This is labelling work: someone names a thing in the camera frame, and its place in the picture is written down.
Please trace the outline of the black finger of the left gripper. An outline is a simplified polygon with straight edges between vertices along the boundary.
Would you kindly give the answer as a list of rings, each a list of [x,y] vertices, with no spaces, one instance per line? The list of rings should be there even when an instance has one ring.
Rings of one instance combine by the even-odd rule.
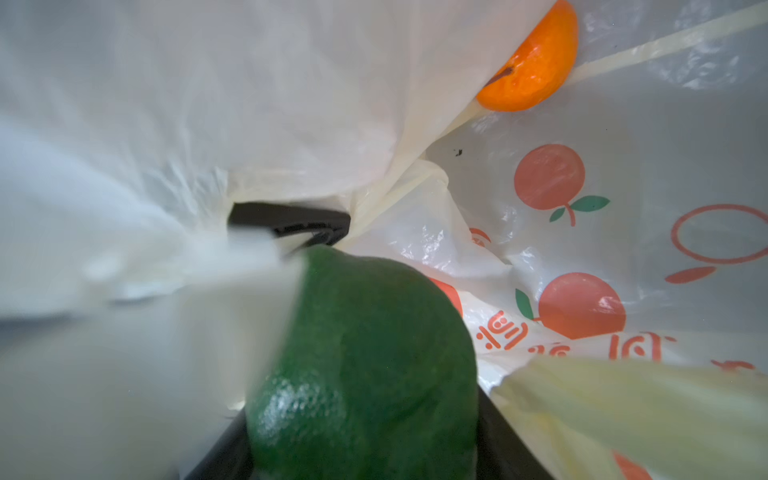
[[[310,234],[303,247],[333,246],[349,233],[351,217],[324,208],[248,202],[234,205],[228,225],[267,229],[277,238]]]

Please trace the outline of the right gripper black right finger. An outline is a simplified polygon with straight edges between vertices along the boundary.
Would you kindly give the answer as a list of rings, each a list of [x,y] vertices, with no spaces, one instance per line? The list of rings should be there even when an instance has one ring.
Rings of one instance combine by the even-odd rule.
[[[476,453],[477,480],[553,480],[481,388]]]

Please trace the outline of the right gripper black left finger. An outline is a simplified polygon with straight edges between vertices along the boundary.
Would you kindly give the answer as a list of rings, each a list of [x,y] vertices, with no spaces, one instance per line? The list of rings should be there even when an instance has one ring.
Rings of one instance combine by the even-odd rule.
[[[186,480],[248,480],[255,468],[245,411],[241,410],[203,458],[184,475]]]

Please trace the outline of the translucent yellowish plastic bag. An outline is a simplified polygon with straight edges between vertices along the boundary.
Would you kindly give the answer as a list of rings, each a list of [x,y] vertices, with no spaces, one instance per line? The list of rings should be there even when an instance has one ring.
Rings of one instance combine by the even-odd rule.
[[[185,479],[327,246],[264,202],[435,283],[553,479],[765,478],[767,5],[568,1],[483,108],[555,2],[3,2],[2,477]]]

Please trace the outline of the large green lime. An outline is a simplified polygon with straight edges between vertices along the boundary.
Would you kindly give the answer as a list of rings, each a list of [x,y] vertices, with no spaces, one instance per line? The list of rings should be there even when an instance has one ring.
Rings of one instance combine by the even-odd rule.
[[[471,336],[419,271],[315,246],[284,350],[245,414],[263,479],[471,479]]]

